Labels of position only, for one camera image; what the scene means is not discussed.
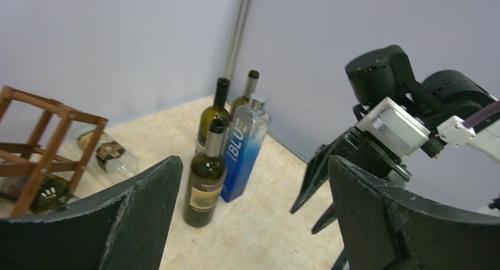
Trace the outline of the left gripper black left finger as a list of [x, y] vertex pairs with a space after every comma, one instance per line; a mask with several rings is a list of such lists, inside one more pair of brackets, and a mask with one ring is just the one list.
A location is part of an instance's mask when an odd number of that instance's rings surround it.
[[183, 163], [143, 172], [43, 215], [1, 220], [2, 269], [158, 269]]

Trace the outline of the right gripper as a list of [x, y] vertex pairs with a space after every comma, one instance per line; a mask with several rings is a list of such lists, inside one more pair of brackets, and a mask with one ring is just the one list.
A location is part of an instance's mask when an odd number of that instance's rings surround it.
[[[298, 211], [328, 178], [330, 155], [339, 155], [372, 175], [391, 183], [406, 183], [412, 174], [402, 160], [371, 135], [351, 127], [332, 143], [320, 146], [307, 164], [300, 192], [290, 213]], [[332, 203], [311, 229], [319, 233], [337, 220], [335, 203]]]

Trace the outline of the dark green wine bottle middle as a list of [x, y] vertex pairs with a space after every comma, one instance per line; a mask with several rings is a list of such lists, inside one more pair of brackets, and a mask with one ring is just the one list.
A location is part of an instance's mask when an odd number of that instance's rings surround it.
[[183, 218], [194, 228], [204, 227], [212, 220], [222, 191], [226, 176], [226, 163], [222, 157], [225, 128], [222, 120], [212, 120], [205, 149], [197, 153], [190, 164]]

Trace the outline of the dark green wine bottle front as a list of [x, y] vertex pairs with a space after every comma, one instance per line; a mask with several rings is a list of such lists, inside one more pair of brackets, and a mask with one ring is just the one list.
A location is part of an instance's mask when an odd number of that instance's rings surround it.
[[[28, 181], [29, 176], [1, 177], [1, 198], [17, 201]], [[73, 195], [70, 182], [50, 173], [44, 178], [29, 210], [42, 214], [76, 200], [79, 197]]]

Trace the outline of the dark wine bottle back left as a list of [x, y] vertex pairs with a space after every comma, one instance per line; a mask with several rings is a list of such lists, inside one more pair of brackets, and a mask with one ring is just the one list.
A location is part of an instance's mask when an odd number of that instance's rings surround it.
[[213, 120], [220, 119], [224, 122], [225, 127], [229, 126], [231, 115], [225, 108], [229, 86], [229, 79], [225, 77], [218, 78], [213, 104], [205, 108], [200, 117], [195, 153], [204, 151], [207, 133]]

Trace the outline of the dark green wine bottle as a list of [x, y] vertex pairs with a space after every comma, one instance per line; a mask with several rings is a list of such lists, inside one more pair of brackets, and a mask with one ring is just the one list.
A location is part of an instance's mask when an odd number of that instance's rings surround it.
[[[17, 201], [28, 181], [29, 176], [1, 177], [1, 198]], [[79, 197], [73, 195], [70, 182], [50, 173], [44, 178], [29, 210], [42, 214], [76, 200]]]
[[212, 220], [222, 191], [226, 176], [226, 163], [222, 157], [225, 128], [222, 120], [212, 120], [205, 149], [197, 153], [190, 164], [183, 218], [194, 228], [204, 227]]

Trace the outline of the clear labelled liquor bottle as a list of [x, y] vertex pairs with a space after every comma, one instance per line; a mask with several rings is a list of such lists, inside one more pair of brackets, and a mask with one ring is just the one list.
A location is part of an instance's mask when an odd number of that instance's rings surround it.
[[[93, 124], [80, 124], [71, 131], [74, 143], [82, 152], [87, 148], [96, 128]], [[113, 180], [126, 180], [139, 172], [138, 159], [106, 132], [102, 132], [90, 163]]]

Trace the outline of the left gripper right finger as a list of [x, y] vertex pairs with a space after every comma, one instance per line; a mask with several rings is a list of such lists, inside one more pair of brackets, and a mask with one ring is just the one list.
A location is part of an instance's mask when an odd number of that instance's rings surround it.
[[393, 185], [340, 156], [328, 174], [351, 269], [498, 269], [499, 218]]

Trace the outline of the brown wooden wine rack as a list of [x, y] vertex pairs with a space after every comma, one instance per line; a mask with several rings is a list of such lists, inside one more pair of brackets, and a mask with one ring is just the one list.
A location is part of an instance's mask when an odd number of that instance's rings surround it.
[[[1, 90], [1, 117], [4, 116], [12, 101], [20, 101], [43, 110], [26, 143], [1, 143], [1, 159], [4, 160], [1, 163], [1, 177], [29, 177], [10, 213], [10, 216], [14, 217], [28, 212], [38, 189], [49, 173], [73, 172], [70, 186], [73, 189], [78, 186], [108, 119], [85, 113], [58, 100], [41, 97], [7, 85]], [[39, 141], [53, 115], [59, 117], [60, 121], [48, 144], [43, 148]], [[70, 160], [57, 154], [70, 125], [75, 121], [96, 126], [80, 160]]]

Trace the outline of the dark wine bottle back right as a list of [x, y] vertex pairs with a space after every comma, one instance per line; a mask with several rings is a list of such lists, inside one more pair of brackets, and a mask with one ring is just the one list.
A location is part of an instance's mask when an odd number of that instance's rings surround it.
[[259, 80], [260, 73], [257, 70], [250, 70], [247, 75], [247, 80], [245, 83], [244, 91], [241, 96], [237, 97], [234, 99], [234, 101], [231, 104], [231, 110], [230, 110], [230, 115], [231, 118], [234, 117], [235, 110], [237, 107], [248, 103], [252, 93], [255, 92], [258, 80]]

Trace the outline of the blue square glass bottle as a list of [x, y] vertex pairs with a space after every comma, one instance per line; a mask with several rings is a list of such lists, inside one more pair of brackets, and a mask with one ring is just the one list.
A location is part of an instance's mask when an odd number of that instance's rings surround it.
[[246, 188], [271, 122], [266, 102], [266, 97], [253, 93], [248, 103], [234, 111], [223, 152], [226, 176], [221, 198], [225, 202], [240, 197]]

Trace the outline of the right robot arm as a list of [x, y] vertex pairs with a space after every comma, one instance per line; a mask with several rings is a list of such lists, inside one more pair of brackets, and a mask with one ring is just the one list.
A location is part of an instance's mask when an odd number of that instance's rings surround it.
[[357, 121], [317, 149], [291, 213], [328, 179], [334, 155], [400, 187], [411, 178], [404, 158], [416, 150], [438, 158], [446, 146], [467, 145], [499, 162], [499, 100], [461, 72], [441, 70], [418, 82], [398, 45], [358, 56], [345, 72]]

